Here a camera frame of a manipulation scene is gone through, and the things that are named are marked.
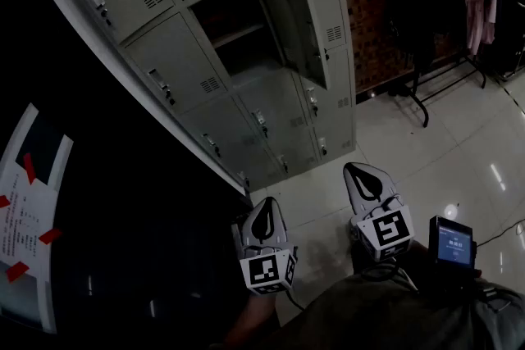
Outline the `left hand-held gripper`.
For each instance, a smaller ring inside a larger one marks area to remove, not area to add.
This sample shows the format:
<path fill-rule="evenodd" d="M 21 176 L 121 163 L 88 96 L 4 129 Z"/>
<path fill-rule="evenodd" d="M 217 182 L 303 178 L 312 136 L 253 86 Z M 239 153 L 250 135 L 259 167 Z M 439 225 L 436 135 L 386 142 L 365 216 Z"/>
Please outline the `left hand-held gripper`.
<path fill-rule="evenodd" d="M 237 255 L 246 288 L 256 295 L 290 291 L 297 247 L 287 242 L 285 221 L 275 198 L 262 199 L 249 213 L 241 237 L 244 246 L 238 247 Z"/>

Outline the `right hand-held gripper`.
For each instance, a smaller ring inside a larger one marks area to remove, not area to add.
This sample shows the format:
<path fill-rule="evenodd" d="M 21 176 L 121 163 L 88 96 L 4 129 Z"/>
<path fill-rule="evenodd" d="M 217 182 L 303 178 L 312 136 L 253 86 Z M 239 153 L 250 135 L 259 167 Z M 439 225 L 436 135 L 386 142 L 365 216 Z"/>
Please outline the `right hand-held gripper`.
<path fill-rule="evenodd" d="M 354 215 L 349 220 L 352 243 L 361 243 L 374 261 L 407 252 L 413 242 L 409 207 L 401 200 L 387 200 L 397 191 L 383 170 L 364 163 L 348 162 L 343 176 Z"/>

